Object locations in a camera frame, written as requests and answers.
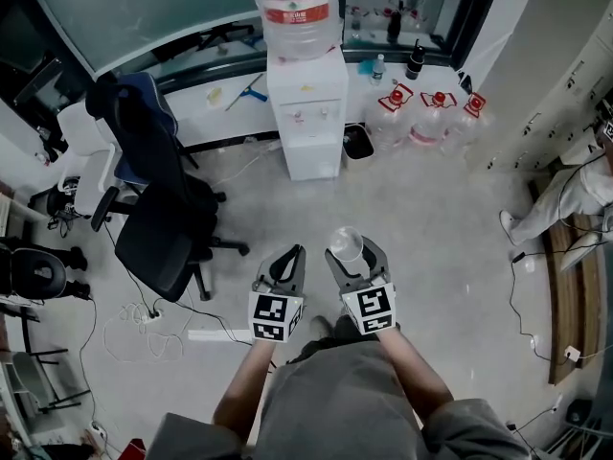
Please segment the clear plastic cup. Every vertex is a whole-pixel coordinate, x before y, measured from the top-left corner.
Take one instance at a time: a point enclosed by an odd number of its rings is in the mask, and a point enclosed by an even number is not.
[[[362,255],[364,241],[352,226],[342,226],[329,237],[329,250],[342,263],[351,263]]]

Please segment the blue handle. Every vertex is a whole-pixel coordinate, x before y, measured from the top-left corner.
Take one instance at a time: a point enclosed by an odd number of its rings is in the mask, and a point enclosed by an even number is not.
[[[253,96],[256,99],[262,101],[263,103],[268,101],[268,96],[265,96],[265,95],[261,94],[260,92],[256,92],[251,87],[246,88],[240,95],[241,96]]]

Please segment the white pants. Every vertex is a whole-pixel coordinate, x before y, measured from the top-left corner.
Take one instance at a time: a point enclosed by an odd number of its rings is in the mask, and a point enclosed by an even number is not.
[[[580,172],[577,172],[571,181],[566,184],[568,178],[573,175],[575,169],[567,169],[558,172],[547,186],[545,192],[538,198],[530,213],[521,219],[510,230],[510,236],[514,243],[520,244],[528,239],[535,239],[559,219],[565,219],[573,213],[581,215],[598,215],[602,212],[602,206],[590,195],[581,184]],[[558,199],[559,193],[566,184],[562,198]]]

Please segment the gray shirt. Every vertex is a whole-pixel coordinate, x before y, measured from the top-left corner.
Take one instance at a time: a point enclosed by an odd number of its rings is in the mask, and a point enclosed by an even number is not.
[[[237,435],[168,414],[147,460],[239,459]],[[455,401],[419,429],[378,342],[319,351],[276,372],[254,460],[526,459],[482,400]]]

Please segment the gray floor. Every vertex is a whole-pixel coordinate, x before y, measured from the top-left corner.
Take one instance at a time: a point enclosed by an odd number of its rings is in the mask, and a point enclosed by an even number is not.
[[[333,229],[352,225],[387,252],[397,287],[397,320],[456,398],[483,397],[503,421],[523,425],[553,405],[558,394],[563,393],[568,403],[577,393],[594,389],[598,360],[553,387],[547,384],[549,363],[537,358],[530,339],[518,333],[508,303],[509,260],[517,249],[502,231],[498,212],[528,211],[528,191],[519,176],[468,175],[459,160],[406,149],[378,159],[364,172],[293,183],[282,153],[260,153],[258,148],[251,144],[197,155],[201,169],[195,174],[212,184],[233,177],[260,155],[241,175],[218,186],[228,202],[220,209],[217,233],[247,241],[251,254],[243,259],[234,251],[216,252],[207,264],[215,299],[201,303],[195,283],[189,286],[198,309],[223,315],[234,329],[246,329],[247,295],[260,261],[284,244],[301,243],[307,251],[306,319],[291,342],[279,346],[275,360],[283,363],[295,357],[308,341],[308,319],[316,314],[333,319],[339,312],[337,287],[323,252]],[[118,220],[111,223],[113,237],[119,227]],[[122,320],[125,313],[120,315],[122,306],[140,301],[138,290],[115,259],[104,231],[94,234],[85,222],[77,222],[64,240],[45,229],[36,235],[39,242],[53,246],[78,244],[90,260],[85,278],[97,302],[98,325],[83,361],[97,400],[96,418],[108,431],[109,444],[122,448],[133,437],[148,444],[166,412],[209,421],[246,347],[193,342],[184,332],[182,357],[180,342],[171,338],[163,356],[155,359],[148,339],[159,352],[165,338],[151,333],[179,333],[190,313],[162,302],[164,318],[147,328],[149,336],[140,334],[138,326]],[[525,329],[537,335],[538,350],[547,356],[551,321],[545,263],[527,260],[517,265],[516,273],[514,301]],[[155,299],[146,288],[145,297],[149,303]],[[189,296],[182,301],[189,305]],[[93,323],[91,304],[58,300],[40,314],[43,324],[34,328],[34,347],[68,347],[75,380],[81,380],[79,348]],[[118,362],[105,350],[105,323],[110,351],[119,360],[136,362]],[[195,315],[187,328],[219,326],[212,318]],[[65,417],[84,427],[91,414],[88,400]],[[526,428],[526,437],[542,444],[561,418],[562,412],[543,416]]]

